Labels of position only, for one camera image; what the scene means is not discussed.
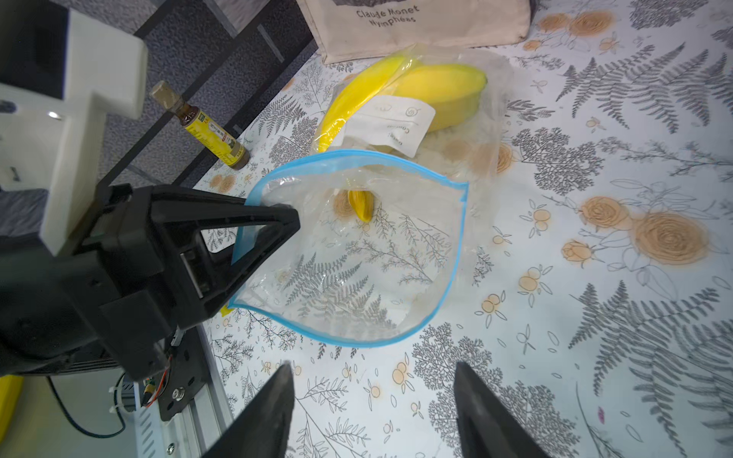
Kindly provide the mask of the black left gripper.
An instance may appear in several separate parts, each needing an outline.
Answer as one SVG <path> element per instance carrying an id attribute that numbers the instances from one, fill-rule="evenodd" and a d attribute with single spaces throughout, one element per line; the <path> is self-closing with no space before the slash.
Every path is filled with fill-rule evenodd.
<path id="1" fill-rule="evenodd" d="M 253 229 L 242 255 L 203 232 Z M 1 240 L 1 371 L 55 373 L 98 345 L 135 379 L 164 368 L 163 343 L 212 318 L 300 229 L 288 206 L 251 206 L 173 185 L 107 189 L 68 245 Z"/>

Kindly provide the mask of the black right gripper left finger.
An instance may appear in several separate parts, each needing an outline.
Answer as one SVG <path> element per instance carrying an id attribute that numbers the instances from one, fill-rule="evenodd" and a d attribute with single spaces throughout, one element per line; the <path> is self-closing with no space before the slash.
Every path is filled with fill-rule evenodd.
<path id="1" fill-rule="evenodd" d="M 285 364 L 203 457 L 286 457 L 294 403 L 292 370 Z"/>

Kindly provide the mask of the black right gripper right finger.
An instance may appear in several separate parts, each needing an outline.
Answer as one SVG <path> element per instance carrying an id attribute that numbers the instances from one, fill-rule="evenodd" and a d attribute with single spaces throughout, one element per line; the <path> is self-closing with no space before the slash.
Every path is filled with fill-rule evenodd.
<path id="1" fill-rule="evenodd" d="M 548 457 L 465 362 L 456 364 L 454 400 L 464 457 Z"/>

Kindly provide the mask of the orange bananas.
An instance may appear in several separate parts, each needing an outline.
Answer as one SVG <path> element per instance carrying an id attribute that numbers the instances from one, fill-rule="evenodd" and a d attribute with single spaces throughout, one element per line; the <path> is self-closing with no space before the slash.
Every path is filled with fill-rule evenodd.
<path id="1" fill-rule="evenodd" d="M 374 214 L 375 198 L 370 191 L 349 191 L 349 205 L 363 223 L 370 223 Z"/>

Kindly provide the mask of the clear zip-top bag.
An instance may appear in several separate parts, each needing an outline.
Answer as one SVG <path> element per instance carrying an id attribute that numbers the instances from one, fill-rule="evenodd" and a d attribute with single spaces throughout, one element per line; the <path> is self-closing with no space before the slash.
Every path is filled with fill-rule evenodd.
<path id="1" fill-rule="evenodd" d="M 366 132 L 374 123 L 364 120 L 317 153 L 326 110 L 307 154 L 282 160 L 248 195 L 251 206 L 295 209 L 300 229 L 246 281 L 231 307 L 324 343 L 383 347 L 420 330 L 443 305 L 459 272 L 470 209 L 486 202 L 497 172 L 513 67 L 485 49 L 413 45 L 397 53 L 484 72 L 479 110 L 461 125 L 422 135 L 412 158 L 376 145 Z M 331 103 L 355 76 L 336 87 Z M 354 214 L 349 191 L 374 194 L 370 223 Z"/>

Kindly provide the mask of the yellow banana bunch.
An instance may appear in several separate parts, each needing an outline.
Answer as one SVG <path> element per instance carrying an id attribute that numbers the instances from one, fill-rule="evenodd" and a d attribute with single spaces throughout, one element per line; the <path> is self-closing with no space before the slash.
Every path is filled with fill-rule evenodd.
<path id="1" fill-rule="evenodd" d="M 374 143 L 412 158 L 422 135 L 461 125 L 479 110 L 488 84 L 484 72 L 461 63 L 426 64 L 397 53 L 355 76 L 333 99 L 314 139 L 324 153 L 360 120 Z"/>

